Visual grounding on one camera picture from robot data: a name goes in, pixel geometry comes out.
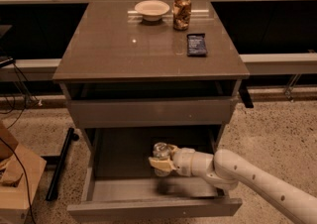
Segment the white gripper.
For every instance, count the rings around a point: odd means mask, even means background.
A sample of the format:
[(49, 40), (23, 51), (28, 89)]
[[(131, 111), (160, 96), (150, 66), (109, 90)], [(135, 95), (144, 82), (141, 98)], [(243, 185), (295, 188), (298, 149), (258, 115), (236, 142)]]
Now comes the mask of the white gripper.
[(192, 176), (191, 163), (195, 154), (194, 149), (179, 148), (176, 145), (167, 145), (170, 151), (171, 159), (160, 160), (157, 158), (149, 157), (150, 165), (161, 171), (173, 171), (182, 176)]

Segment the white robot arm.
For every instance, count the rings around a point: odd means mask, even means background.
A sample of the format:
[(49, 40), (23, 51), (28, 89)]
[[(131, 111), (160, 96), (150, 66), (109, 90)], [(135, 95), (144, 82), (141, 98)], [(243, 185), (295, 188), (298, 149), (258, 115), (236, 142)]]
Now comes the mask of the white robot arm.
[(220, 149), (214, 155), (194, 149), (156, 143), (150, 165), (170, 174), (198, 176), (224, 190), (243, 183), (294, 224), (317, 224), (317, 198), (257, 168), (232, 151)]

